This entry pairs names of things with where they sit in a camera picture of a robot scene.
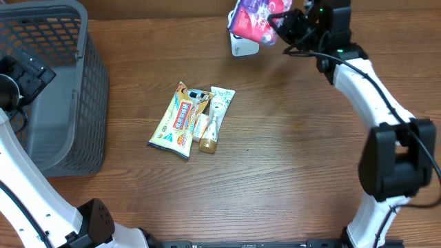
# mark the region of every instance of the basket handle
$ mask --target basket handle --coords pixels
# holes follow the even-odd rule
[[[57,8],[60,7],[69,7],[69,11],[72,11],[72,14],[79,14],[80,16],[81,27],[75,54],[75,58],[78,61],[84,57],[89,23],[88,12],[81,3],[75,0],[52,0],[6,4],[0,7],[0,16],[1,18],[16,17],[17,11],[21,12],[21,16],[29,16],[30,14],[35,13],[36,10],[45,10],[49,13],[55,13],[57,12]]]

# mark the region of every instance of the snack package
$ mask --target snack package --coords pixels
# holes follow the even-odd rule
[[[242,38],[265,45],[276,43],[276,31],[270,26],[268,16],[286,12],[292,0],[238,0],[228,30]],[[283,19],[274,19],[280,26]]]
[[[208,118],[209,116],[206,114],[201,114],[199,116],[194,126],[193,141],[199,142],[201,140],[202,135],[204,135],[208,126]]]
[[[189,90],[180,82],[148,144],[189,158],[195,122],[213,96],[211,92]]]

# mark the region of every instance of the wood grain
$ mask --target wood grain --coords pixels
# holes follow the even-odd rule
[[[355,12],[352,19],[354,40],[391,93],[438,127],[440,17],[432,9]],[[50,182],[74,206],[100,198],[115,221],[144,227],[159,240],[337,238],[362,194],[360,119],[314,59],[283,56],[281,41],[233,58],[225,24],[223,17],[91,21],[111,78],[105,164],[94,176]],[[237,92],[215,155],[193,144],[185,161],[146,146],[180,80]],[[437,145],[441,161],[439,138]],[[433,180],[414,202],[438,193]],[[404,209],[389,237],[407,247],[441,247],[440,230],[440,208]],[[21,247],[3,217],[0,247]]]
[[[8,0],[9,3],[34,0]],[[96,20],[176,17],[225,17],[237,0],[79,0]],[[293,0],[302,8],[303,0]],[[441,8],[438,0],[352,0],[353,11],[432,10]]]

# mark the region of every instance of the white plastic object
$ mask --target white plastic object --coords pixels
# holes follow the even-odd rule
[[[228,26],[232,22],[234,10],[228,14]],[[229,39],[232,44],[233,56],[247,56],[256,54],[259,51],[259,43],[238,37],[233,33],[229,33]]]
[[[49,184],[25,153],[9,118],[0,109],[0,180],[25,205],[43,231],[49,232],[53,247],[66,243],[65,236],[78,233],[83,221],[78,210]],[[25,247],[45,247],[19,208],[0,190],[0,211],[19,234]]]
[[[391,207],[407,204],[410,200],[405,196],[396,196],[379,203],[373,196],[364,193],[356,217],[347,227],[347,234],[353,247],[372,248],[375,244],[376,234]],[[389,217],[381,232],[377,247],[384,245],[386,233],[399,211],[400,208],[397,208],[396,213],[392,213]]]
[[[367,59],[352,59],[348,63],[367,73],[380,87],[391,105],[396,109],[398,115],[405,121],[410,122],[410,118],[415,118],[412,113],[405,110],[389,93],[381,80],[373,70],[372,62]],[[359,73],[355,72],[346,65],[337,65],[334,72],[334,85],[352,103],[353,108],[361,117],[367,130],[377,127],[381,123],[390,125],[399,124],[393,117],[384,101],[372,84]]]
[[[115,223],[113,240],[108,244],[99,245],[98,248],[148,248],[144,234],[140,229],[130,229]]]

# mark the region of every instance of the gray basket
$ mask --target gray basket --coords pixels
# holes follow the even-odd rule
[[[104,161],[109,77],[88,35],[88,14],[75,1],[0,6],[0,57],[26,50],[57,77],[25,110],[18,138],[49,176],[97,173]],[[17,115],[15,130],[23,120]]]

